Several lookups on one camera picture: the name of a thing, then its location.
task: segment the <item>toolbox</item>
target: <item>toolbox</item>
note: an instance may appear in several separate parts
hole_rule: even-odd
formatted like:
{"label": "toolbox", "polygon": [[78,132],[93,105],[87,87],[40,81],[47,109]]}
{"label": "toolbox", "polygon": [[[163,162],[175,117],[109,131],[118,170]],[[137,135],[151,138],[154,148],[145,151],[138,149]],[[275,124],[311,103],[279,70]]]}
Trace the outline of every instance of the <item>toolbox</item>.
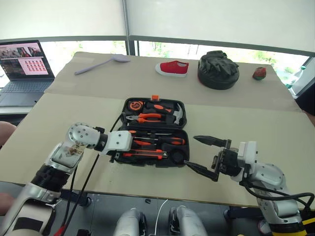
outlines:
{"label": "toolbox", "polygon": [[137,166],[181,167],[189,161],[189,141],[183,130],[187,123],[181,101],[129,98],[122,110],[122,126],[133,137],[130,151],[111,153],[111,162]]}

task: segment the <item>red shoe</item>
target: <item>red shoe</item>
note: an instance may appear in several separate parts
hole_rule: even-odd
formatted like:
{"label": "red shoe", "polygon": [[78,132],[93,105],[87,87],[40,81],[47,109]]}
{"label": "red shoe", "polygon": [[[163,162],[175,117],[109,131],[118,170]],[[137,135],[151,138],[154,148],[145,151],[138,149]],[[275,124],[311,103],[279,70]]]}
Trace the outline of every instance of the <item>red shoe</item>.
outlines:
{"label": "red shoe", "polygon": [[158,63],[156,65],[156,71],[161,75],[185,77],[187,75],[188,65],[189,63],[184,63],[177,60]]}

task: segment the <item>laptop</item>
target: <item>laptop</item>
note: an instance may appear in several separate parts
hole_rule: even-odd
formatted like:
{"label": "laptop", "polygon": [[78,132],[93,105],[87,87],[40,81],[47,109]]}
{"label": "laptop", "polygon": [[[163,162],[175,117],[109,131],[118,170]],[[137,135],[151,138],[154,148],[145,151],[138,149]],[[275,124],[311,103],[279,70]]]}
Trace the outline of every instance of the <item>laptop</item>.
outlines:
{"label": "laptop", "polygon": [[34,106],[55,78],[38,40],[1,42],[0,65],[10,80],[0,107]]}

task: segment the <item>beige table surface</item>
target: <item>beige table surface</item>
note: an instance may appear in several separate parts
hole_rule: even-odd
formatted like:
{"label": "beige table surface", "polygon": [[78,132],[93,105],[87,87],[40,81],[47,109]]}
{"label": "beige table surface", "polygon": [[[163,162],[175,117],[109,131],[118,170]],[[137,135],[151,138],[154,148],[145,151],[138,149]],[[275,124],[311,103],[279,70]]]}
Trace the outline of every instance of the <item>beige table surface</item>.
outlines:
{"label": "beige table surface", "polygon": [[[202,85],[197,77],[197,60],[189,62],[185,78],[162,76],[155,71],[166,58],[129,56],[131,61],[111,61],[81,75],[74,72],[111,58],[111,54],[78,52],[56,76],[48,93],[126,99],[158,94],[161,98],[181,100],[185,104],[260,108],[278,111],[300,111],[288,89],[270,65],[238,63],[240,78],[228,90],[215,90]],[[267,76],[256,81],[252,74],[257,67],[267,67]]]}
{"label": "beige table surface", "polygon": [[[87,122],[108,131],[119,115],[123,99],[45,94],[0,150],[0,180],[26,183],[64,140],[69,126]],[[190,160],[211,166],[217,147],[204,145],[192,137],[212,135],[240,141],[258,141],[261,162],[274,163],[287,177],[292,193],[315,192],[315,128],[304,113],[248,108],[186,104]],[[87,150],[79,164],[75,188],[81,189],[94,162],[96,151]],[[155,168],[109,163],[103,156],[86,190],[102,193],[161,197],[231,205],[255,206],[255,197],[220,175],[212,182],[188,167]]]}

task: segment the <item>pliers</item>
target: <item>pliers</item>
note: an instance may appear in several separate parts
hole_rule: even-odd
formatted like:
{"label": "pliers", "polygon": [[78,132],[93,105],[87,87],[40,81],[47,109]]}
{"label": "pliers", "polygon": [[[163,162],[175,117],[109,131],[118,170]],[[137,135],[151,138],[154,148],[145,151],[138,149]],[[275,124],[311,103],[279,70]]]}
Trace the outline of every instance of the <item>pliers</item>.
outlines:
{"label": "pliers", "polygon": [[[162,122],[160,119],[165,118],[165,115],[158,114],[158,113],[147,113],[143,114],[140,113],[137,116],[127,116],[126,117],[129,120],[137,120],[139,123],[144,123],[144,122]],[[159,120],[152,120],[152,119],[146,119],[146,118],[159,118]]]}

